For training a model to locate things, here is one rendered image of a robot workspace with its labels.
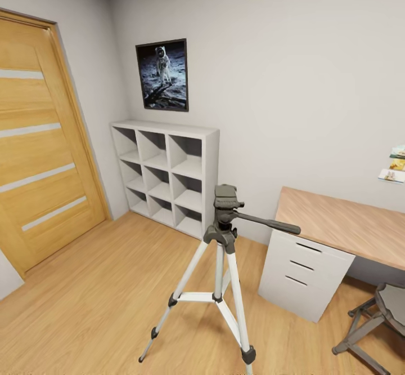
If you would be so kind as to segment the camera tripod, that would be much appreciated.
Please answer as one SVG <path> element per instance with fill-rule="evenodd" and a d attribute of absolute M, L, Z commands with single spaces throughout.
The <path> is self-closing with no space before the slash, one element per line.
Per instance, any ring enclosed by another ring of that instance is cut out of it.
<path fill-rule="evenodd" d="M 226 321 L 229 329 L 233 333 L 235 340 L 242 351 L 242 359 L 246 364 L 247 375 L 253 375 L 252 362 L 255 360 L 256 352 L 253 346 L 249 344 L 248 330 L 246 327 L 245 314 L 242 302 L 242 295 L 240 289 L 239 274 L 237 272 L 237 261 L 235 259 L 235 248 L 234 242 L 237 238 L 237 228 L 234 227 L 232 230 L 232 224 L 230 223 L 234 218 L 243 218 L 249 221 L 258 222 L 265 224 L 265 226 L 279 229 L 282 231 L 287 231 L 295 235 L 301 233 L 301 228 L 297 225 L 286 224 L 276 220 L 262 219 L 259 217 L 250 216 L 247 214 L 239 213 L 238 207 L 244 207 L 244 202 L 238 202 L 236 192 L 237 188 L 235 186 L 229 186 L 221 184 L 221 186 L 215 185 L 215 200 L 213 206 L 215 207 L 214 222 L 213 226 L 207 228 L 200 246 L 197 252 L 193 256 L 190 265 L 182 277 L 177 290 L 171 294 L 168 302 L 168 307 L 166 308 L 160 323 L 157 327 L 154 327 L 151 332 L 151 340 L 147 345 L 143 355 L 139 358 L 139 362 L 143 361 L 144 356 L 150 349 L 154 338 L 156 338 L 160 332 L 164 321 L 166 320 L 170 310 L 177 302 L 198 302 L 198 303 L 215 303 L 222 313 L 224 320 Z M 201 256 L 205 252 L 208 244 L 212 239 L 217 241 L 217 257 L 215 266 L 215 289 L 214 293 L 198 293 L 198 292 L 185 292 L 182 293 L 189 277 L 195 270 Z M 224 266 L 224 254 L 226 252 L 228 269 L 223 276 L 223 266 Z M 230 309 L 226 305 L 223 297 L 227 286 L 232 284 L 233 297 L 235 302 L 237 322 L 234 319 Z"/>

